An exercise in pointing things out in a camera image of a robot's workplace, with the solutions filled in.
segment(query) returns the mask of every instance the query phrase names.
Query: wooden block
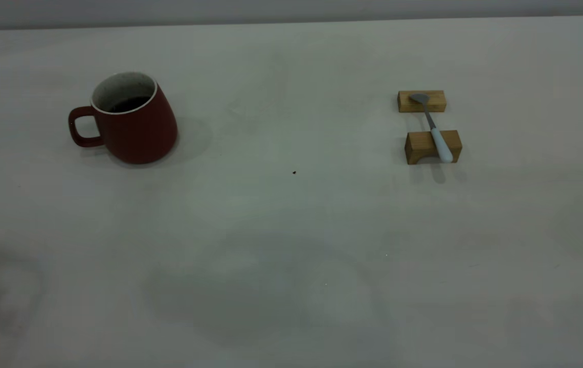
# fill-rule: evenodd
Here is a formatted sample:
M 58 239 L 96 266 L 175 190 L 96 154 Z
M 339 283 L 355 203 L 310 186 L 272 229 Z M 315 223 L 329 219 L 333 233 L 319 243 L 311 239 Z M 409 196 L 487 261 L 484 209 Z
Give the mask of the wooden block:
M 428 101 L 429 112 L 444 112 L 446 110 L 446 95 L 444 91 L 400 91 L 398 93 L 399 112 L 423 112 L 423 105 L 410 98 L 410 95 L 415 93 L 425 93 L 430 96 Z
M 448 145 L 453 154 L 453 163 L 457 163 L 462 152 L 460 135 L 457 130 L 442 130 L 441 136 L 444 137 L 446 145 Z M 430 132 L 408 133 L 408 139 L 406 139 L 408 165 L 416 165 L 421 158 L 433 156 L 439 157 L 439 153 L 437 153 L 437 147 Z

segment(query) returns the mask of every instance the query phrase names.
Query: spoon handle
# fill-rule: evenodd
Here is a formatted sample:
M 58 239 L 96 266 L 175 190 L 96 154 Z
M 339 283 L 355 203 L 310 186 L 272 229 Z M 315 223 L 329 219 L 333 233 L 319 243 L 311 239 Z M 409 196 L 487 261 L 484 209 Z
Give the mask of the spoon handle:
M 448 145 L 444 141 L 444 137 L 441 136 L 441 132 L 437 129 L 435 122 L 432 121 L 432 116 L 428 112 L 428 107 L 423 105 L 423 112 L 425 112 L 425 118 L 428 119 L 428 124 L 430 125 L 430 133 L 432 133 L 432 139 L 435 141 L 437 146 L 437 152 L 439 153 L 439 158 L 441 158 L 442 163 L 450 164 L 453 162 L 453 154 L 449 149 Z
M 441 136 L 441 132 L 439 129 L 432 128 L 430 130 L 432 133 L 432 139 L 435 141 L 435 145 L 437 146 L 437 152 L 439 153 L 439 158 L 441 158 L 442 163 L 450 164 L 453 162 L 453 154 L 449 149 L 448 145 L 446 145 L 446 141 L 444 141 L 444 137 Z

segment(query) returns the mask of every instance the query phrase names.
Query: mug rim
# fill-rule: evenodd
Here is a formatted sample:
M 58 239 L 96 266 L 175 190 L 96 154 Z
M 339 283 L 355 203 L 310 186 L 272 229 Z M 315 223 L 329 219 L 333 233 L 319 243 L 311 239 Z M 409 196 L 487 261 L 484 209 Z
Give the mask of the mug rim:
M 109 111 L 99 109 L 94 103 L 94 95 L 96 94 L 98 87 L 100 87 L 108 79 L 116 77 L 117 75 L 121 75 L 121 74 L 141 74 L 141 75 L 144 75 L 144 77 L 150 78 L 154 84 L 153 94 L 151 94 L 151 97 L 148 99 L 147 102 L 142 104 L 140 107 L 137 107 L 136 109 L 132 109 L 132 110 L 124 111 L 124 112 L 109 112 Z M 91 97 L 89 98 L 89 103 L 91 104 L 91 107 L 93 107 L 97 112 L 100 112 L 101 114 L 125 115 L 125 114 L 130 114 L 131 112 L 138 111 L 139 109 L 142 109 L 142 107 L 146 107 L 146 105 L 148 105 L 149 103 L 151 103 L 151 101 L 153 101 L 153 98 L 155 98 L 156 94 L 158 94 L 158 90 L 159 90 L 158 81 L 156 81 L 154 77 L 151 77 L 150 75 L 148 75 L 144 72 L 119 72 L 119 73 L 114 73 L 114 74 L 110 75 L 109 77 L 103 79 L 102 81 L 98 82 L 97 86 L 94 88 L 94 90 L 91 93 Z

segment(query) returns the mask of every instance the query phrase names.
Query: white spoon handle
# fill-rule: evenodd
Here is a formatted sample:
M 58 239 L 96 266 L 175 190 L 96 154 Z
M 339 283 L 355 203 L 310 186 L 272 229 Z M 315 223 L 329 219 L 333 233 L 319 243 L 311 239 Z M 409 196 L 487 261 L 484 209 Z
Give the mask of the white spoon handle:
M 437 152 L 439 152 L 439 158 L 441 158 L 442 163 L 445 164 L 452 163 L 453 154 L 451 153 L 449 147 L 446 145 L 444 137 L 441 136 L 441 132 L 439 132 L 439 129 L 432 128 L 430 130 L 430 133 L 432 133 L 432 139 L 435 141 L 435 145 L 437 146 Z

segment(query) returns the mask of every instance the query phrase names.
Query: spoon head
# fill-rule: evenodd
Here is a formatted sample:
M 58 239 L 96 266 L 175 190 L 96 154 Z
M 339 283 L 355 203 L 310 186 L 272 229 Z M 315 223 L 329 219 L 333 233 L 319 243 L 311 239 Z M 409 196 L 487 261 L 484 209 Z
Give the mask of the spoon head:
M 422 103 L 424 105 L 427 105 L 428 101 L 430 100 L 430 96 L 428 96 L 425 93 L 415 93 L 415 94 L 410 95 L 410 98 L 412 100 L 415 100 L 416 102 Z

